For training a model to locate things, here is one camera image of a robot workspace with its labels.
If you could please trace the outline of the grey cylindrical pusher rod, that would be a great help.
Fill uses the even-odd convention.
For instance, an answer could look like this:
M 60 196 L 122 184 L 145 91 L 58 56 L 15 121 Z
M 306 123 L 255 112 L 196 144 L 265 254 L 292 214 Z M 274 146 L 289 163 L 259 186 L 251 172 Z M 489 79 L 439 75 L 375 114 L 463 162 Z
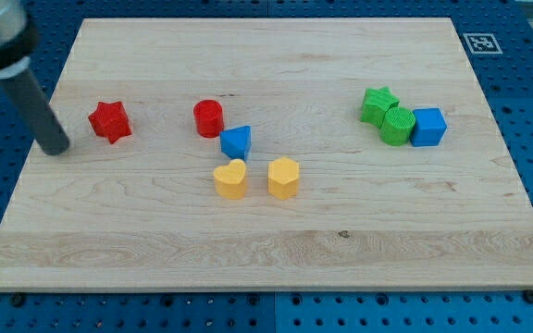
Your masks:
M 47 155 L 62 154 L 69 148 L 69 137 L 49 105 L 30 64 L 31 59 L 24 56 L 0 69 L 0 86 L 42 151 Z

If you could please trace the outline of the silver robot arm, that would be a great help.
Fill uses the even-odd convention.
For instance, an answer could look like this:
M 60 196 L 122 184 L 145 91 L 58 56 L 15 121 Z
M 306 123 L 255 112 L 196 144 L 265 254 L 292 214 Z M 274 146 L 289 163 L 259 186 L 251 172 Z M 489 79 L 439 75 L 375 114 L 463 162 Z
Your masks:
M 0 86 L 47 155 L 69 148 L 69 138 L 30 69 L 37 27 L 19 1 L 0 0 Z

